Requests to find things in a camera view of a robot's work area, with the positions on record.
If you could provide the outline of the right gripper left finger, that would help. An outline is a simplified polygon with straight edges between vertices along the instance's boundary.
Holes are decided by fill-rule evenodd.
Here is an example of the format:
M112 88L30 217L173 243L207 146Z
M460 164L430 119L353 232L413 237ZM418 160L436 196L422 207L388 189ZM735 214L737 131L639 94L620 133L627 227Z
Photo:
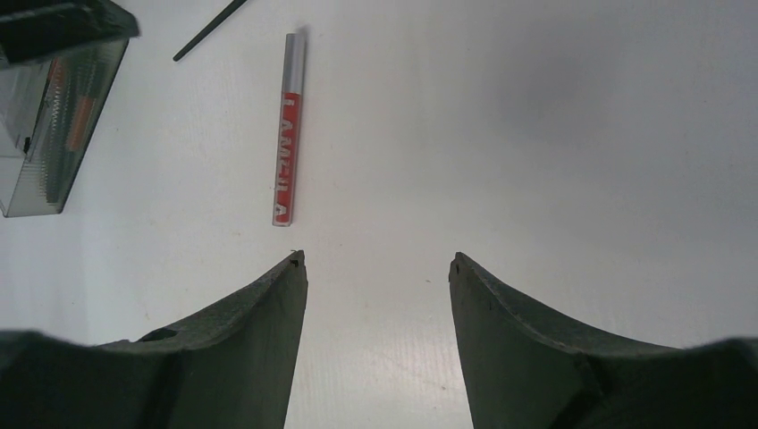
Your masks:
M307 304L296 251L137 341L1 334L4 428L282 428Z

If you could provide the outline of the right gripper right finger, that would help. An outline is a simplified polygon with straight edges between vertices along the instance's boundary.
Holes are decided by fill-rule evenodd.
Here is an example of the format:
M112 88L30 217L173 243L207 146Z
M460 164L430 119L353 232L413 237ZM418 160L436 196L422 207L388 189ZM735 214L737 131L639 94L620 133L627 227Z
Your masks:
M476 428L754 428L757 342L689 349L592 327L463 253L451 310Z

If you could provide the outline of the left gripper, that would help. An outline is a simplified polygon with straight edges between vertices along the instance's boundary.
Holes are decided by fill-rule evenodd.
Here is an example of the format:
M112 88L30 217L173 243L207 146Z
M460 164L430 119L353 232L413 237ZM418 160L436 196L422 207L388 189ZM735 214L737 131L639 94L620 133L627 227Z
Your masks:
M108 0L1 3L1 67L41 63L84 47L140 35L135 16Z

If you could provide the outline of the clear acrylic organizer box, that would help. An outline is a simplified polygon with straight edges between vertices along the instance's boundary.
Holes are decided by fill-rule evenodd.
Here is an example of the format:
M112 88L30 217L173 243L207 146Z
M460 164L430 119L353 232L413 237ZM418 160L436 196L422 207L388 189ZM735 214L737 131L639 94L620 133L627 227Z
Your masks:
M127 46L108 42L1 72L2 216L63 211ZM94 104L83 144L70 151L79 96Z

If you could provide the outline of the orange lip gloss tube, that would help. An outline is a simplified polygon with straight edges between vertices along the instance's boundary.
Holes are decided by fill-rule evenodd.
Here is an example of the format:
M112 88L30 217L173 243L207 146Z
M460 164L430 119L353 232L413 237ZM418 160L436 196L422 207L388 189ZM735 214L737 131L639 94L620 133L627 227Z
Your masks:
M66 147L70 151L77 151L83 144L88 127L94 99L88 96L79 96L73 112L71 127L66 139Z

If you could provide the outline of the long thin black brush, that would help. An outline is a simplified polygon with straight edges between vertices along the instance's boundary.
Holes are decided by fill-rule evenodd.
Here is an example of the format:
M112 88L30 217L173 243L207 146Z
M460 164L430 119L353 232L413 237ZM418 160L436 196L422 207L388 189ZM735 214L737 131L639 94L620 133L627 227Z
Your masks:
M230 1L204 28L202 28L185 46L183 46L173 57L172 60L177 63L184 58L191 50L207 38L237 10L239 10L247 0Z

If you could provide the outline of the red lip gloss tube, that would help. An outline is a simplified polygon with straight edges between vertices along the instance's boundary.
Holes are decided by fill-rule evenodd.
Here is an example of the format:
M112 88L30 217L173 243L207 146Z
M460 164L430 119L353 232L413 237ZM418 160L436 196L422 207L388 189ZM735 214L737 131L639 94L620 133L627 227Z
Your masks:
M277 227L290 226L294 217L306 52L305 32L286 35L272 217Z

